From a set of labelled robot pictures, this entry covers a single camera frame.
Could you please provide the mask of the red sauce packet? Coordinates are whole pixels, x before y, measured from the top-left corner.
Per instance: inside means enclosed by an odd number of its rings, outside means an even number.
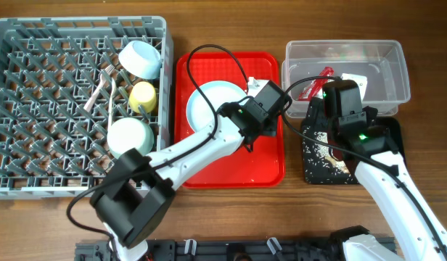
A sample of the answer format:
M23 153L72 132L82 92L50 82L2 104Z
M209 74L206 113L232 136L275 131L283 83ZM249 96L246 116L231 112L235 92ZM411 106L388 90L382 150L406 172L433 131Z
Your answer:
M332 67L325 67L319 75L332 77L334 73L335 72ZM313 97L315 97L315 95L317 95L318 92L320 92L322 86L327 82L329 82L329 79L327 78L313 80L300 93L300 95L298 96L298 101L310 101Z

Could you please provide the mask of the food scraps and rice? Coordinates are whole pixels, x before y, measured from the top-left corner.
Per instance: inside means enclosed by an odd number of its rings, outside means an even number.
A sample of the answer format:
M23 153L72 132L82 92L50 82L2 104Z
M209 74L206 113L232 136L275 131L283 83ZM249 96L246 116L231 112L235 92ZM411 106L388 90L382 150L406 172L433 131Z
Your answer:
M337 161L333 149L306 139L302 141L303 173L306 183L317 185L357 184L343 161Z

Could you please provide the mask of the yellow plastic cup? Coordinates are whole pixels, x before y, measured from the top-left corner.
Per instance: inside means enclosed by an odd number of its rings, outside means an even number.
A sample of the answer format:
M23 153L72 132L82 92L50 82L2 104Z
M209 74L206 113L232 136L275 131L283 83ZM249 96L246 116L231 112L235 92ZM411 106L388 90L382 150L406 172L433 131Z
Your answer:
M157 94L154 86L146 81L138 82L130 92L128 103L136 113L140 113L139 106L142 106L146 113L152 112L157 105Z

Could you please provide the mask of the light blue small bowl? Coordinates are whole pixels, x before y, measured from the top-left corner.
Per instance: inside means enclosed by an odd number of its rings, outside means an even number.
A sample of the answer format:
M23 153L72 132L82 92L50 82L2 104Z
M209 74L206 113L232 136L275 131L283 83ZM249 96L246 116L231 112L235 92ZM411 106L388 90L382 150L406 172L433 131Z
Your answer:
M160 75L160 52L147 42L129 42L118 59L124 69L138 78L154 80Z

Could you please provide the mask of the green shallow bowl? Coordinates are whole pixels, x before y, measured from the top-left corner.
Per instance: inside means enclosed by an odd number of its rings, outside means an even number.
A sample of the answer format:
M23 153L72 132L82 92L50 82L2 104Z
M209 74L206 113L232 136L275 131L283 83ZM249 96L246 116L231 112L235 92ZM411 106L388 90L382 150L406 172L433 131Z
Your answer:
M154 137L148 124L133 117L124 117L109 127L107 144L115 159L130 149L136 149L144 156L152 151Z

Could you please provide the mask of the white plastic spoon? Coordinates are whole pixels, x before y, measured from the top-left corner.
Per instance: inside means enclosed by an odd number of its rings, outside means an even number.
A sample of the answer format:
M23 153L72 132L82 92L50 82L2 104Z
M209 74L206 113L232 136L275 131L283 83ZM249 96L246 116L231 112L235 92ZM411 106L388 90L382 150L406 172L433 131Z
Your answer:
M107 130L110 129L113 122L113 107L114 107L114 98L117 91L117 84L114 78L111 78L111 92L110 99L108 103L108 121L107 121Z

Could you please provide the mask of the white plastic fork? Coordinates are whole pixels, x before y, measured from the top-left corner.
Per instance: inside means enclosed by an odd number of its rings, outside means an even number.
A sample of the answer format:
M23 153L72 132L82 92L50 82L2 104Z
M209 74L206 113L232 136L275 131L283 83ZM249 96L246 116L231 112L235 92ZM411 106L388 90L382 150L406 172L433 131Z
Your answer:
M100 93L100 91L104 88L105 83L107 82L107 78L112 74L115 67L113 65L109 65L105 69L101 71L99 74L99 83L96 87L96 89L93 91L92 95L89 97L88 101L85 103L83 108L90 112L91 108L94 106L95 101L97 100L97 97Z

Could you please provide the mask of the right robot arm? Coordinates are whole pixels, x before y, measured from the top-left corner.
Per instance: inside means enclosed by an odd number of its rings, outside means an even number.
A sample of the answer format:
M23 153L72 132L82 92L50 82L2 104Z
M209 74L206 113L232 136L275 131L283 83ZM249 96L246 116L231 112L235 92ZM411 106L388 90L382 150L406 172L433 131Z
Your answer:
M322 87L328 139L376 202L407 260L447 260L447 232L415 186L390 130L363 107L358 84L334 80Z

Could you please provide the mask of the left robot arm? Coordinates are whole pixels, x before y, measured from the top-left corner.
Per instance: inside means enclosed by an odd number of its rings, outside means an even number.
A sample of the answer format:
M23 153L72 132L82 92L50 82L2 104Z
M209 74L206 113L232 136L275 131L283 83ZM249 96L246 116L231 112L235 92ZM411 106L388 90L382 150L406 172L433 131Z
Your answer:
M291 98L273 81L255 96L225 102L201 130L158 152L130 149L115 162L92 194L91 206L113 236L119 260L139 260L147 237L158 227L176 190L193 175L245 147L276 125Z

